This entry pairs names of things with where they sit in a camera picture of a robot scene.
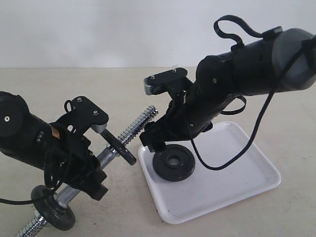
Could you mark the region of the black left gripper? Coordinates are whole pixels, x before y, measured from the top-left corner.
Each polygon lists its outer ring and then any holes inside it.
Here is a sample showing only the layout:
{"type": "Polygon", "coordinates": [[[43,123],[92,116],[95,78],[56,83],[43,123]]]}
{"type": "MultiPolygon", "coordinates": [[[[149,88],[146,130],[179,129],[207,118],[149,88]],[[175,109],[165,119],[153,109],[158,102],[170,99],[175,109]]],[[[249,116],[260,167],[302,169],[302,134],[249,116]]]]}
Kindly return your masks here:
{"type": "Polygon", "coordinates": [[[49,139],[49,187],[62,183],[101,200],[108,192],[102,182],[107,178],[97,157],[89,149],[91,141],[76,133],[53,134],[49,139]]]}

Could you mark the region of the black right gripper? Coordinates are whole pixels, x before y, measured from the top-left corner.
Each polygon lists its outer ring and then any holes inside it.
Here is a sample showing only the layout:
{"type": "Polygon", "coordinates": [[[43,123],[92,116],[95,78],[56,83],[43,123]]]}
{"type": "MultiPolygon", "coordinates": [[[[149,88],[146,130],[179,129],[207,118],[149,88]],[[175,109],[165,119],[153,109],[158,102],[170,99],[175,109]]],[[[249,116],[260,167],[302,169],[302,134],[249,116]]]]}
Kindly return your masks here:
{"type": "Polygon", "coordinates": [[[150,152],[160,152],[165,142],[189,141],[212,128],[212,101],[205,98],[172,100],[160,119],[145,125],[139,138],[150,152]]]}

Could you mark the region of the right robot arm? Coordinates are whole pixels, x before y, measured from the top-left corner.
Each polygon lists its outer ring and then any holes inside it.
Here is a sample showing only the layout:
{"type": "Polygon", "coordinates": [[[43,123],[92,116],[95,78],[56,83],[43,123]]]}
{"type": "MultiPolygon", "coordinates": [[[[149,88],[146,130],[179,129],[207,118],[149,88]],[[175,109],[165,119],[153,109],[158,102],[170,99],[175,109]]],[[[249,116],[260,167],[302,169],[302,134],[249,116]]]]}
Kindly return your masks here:
{"type": "Polygon", "coordinates": [[[152,152],[166,142],[188,141],[212,129],[212,121],[236,98],[276,92],[305,90],[316,80],[315,52],[301,55],[286,71],[286,64],[309,45],[312,34],[291,28],[240,49],[209,55],[196,68],[190,81],[184,68],[151,75],[144,80],[148,95],[168,93],[165,114],[145,127],[142,144],[152,152]]]}

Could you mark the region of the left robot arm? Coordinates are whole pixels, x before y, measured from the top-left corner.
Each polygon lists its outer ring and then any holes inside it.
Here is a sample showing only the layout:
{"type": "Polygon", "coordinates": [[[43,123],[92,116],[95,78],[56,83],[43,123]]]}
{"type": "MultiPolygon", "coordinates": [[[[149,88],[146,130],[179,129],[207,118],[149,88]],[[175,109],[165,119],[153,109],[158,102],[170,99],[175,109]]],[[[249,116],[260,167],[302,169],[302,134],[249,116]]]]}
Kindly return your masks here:
{"type": "Polygon", "coordinates": [[[47,123],[30,112],[21,96],[1,92],[0,151],[42,170],[48,188],[61,181],[100,200],[108,191],[102,184],[107,175],[84,134],[90,128],[103,131],[109,117],[84,96],[66,104],[71,109],[47,123]]]}

